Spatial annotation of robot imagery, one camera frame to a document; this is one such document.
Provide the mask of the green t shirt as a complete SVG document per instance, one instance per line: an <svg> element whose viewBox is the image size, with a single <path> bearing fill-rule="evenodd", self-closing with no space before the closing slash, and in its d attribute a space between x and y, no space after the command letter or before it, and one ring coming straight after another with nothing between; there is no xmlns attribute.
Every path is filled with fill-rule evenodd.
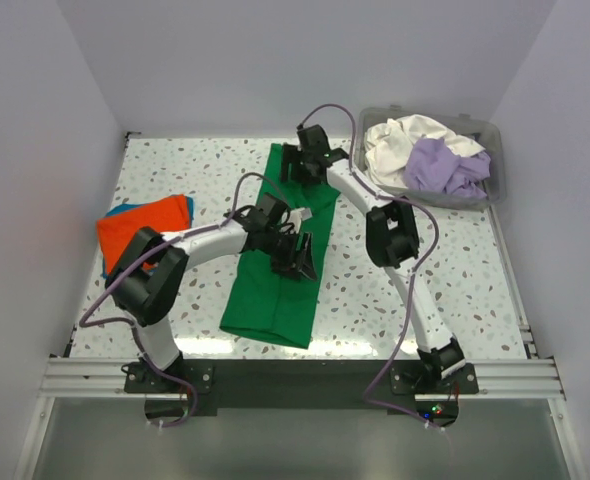
<svg viewBox="0 0 590 480"><path fill-rule="evenodd" d="M303 230L312 234L315 271L323 272L339 193L327 185L303 187L279 179L284 147L272 144L264 175L275 182L292 207L308 207ZM321 280L285 278L273 272L260 251L241 255L220 329L243 338L306 349L311 340Z"/></svg>

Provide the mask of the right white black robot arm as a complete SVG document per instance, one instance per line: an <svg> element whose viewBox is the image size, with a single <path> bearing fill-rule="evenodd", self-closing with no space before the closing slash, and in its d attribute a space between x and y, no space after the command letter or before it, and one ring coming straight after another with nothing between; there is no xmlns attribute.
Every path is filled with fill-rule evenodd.
<svg viewBox="0 0 590 480"><path fill-rule="evenodd" d="M465 357L459 342L419 279L419 266L436 245L420 250L411 202L385 192L355 169L346 151L330 146L321 126L300 124L297 137L297 146L284 147L280 180L328 185L364 215L367 254L374 266L384 270L403 300L401 335L413 330L419 358L432 380L441 381L463 368Z"/></svg>

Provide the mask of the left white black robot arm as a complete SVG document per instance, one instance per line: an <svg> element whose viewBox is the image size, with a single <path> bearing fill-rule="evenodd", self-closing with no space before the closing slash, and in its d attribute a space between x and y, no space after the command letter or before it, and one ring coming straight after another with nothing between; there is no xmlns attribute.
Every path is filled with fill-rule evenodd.
<svg viewBox="0 0 590 480"><path fill-rule="evenodd" d="M195 230L138 230L105 283L115 305L134 322L143 355L167 372L181 362L168 314L186 270L220 257L259 251L271 270L292 279L316 280L312 234L302 230L308 208L290 208L266 193L255 205L232 210L220 223Z"/></svg>

